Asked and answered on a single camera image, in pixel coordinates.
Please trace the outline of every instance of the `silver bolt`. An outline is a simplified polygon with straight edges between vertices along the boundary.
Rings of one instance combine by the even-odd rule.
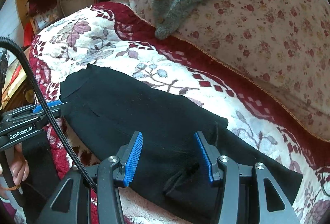
[[[117,157],[117,156],[110,156],[110,157],[108,158],[108,161],[109,161],[109,162],[116,162],[116,161],[118,161],[118,157]]]
[[[257,168],[261,170],[265,168],[265,165],[261,162],[257,162],[255,166],[257,166]]]
[[[229,161],[229,157],[226,156],[226,155],[221,155],[221,156],[219,157],[219,160],[222,161],[222,162],[227,162],[227,161]]]

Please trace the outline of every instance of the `human hand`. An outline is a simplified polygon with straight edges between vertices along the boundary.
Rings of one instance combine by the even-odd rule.
[[[27,176],[29,175],[29,164],[23,156],[21,143],[14,146],[14,159],[12,164],[10,165],[10,170],[13,173],[13,180],[16,186],[18,186],[22,181],[25,181]]]

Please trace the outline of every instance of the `black braided cable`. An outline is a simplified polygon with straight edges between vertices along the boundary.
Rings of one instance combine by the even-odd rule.
[[[95,191],[95,193],[97,193],[95,182],[90,177],[90,175],[87,173],[84,165],[81,163],[78,156],[75,154],[73,149],[70,147],[69,142],[67,141],[61,128],[58,126],[54,115],[52,114],[51,110],[49,109],[47,102],[41,93],[41,90],[37,84],[37,80],[34,76],[32,68],[31,68],[23,50],[13,40],[5,38],[5,37],[0,37],[0,47],[5,48],[5,49],[9,50],[10,52],[12,52],[19,60],[20,64],[22,65],[22,68],[24,69],[24,71],[33,87],[33,90],[37,96],[37,99],[38,99],[42,109],[44,110],[47,118],[49,119],[52,127],[55,130],[55,133],[58,135],[58,138],[62,142],[64,148],[68,152],[68,154],[71,157],[71,159],[73,160],[74,164],[79,169],[79,171],[82,174],[82,176],[84,177],[84,179],[87,181],[87,183],[90,185],[90,187]]]

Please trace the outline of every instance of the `red and white blanket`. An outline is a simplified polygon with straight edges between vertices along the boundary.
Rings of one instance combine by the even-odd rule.
[[[154,28],[127,6],[103,2],[43,30],[31,47],[30,63],[47,101],[59,98],[59,83],[88,63],[108,67],[154,89],[180,94],[229,121],[228,129],[262,153],[304,175],[293,204],[301,223],[317,223],[330,192],[330,144],[308,134],[267,92],[215,58],[175,37],[160,41]],[[65,120],[58,120],[85,165],[99,160]],[[51,127],[47,135],[58,175],[72,165]],[[127,223],[187,223],[137,195],[120,189]],[[97,223],[97,199],[92,196]]]

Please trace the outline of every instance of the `purple fabric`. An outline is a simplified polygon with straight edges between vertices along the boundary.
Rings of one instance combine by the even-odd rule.
[[[3,203],[4,207],[6,208],[6,210],[10,214],[10,216],[14,219],[15,214],[16,214],[16,210],[12,207],[12,205],[10,203],[4,203],[1,200],[0,200],[0,202]]]

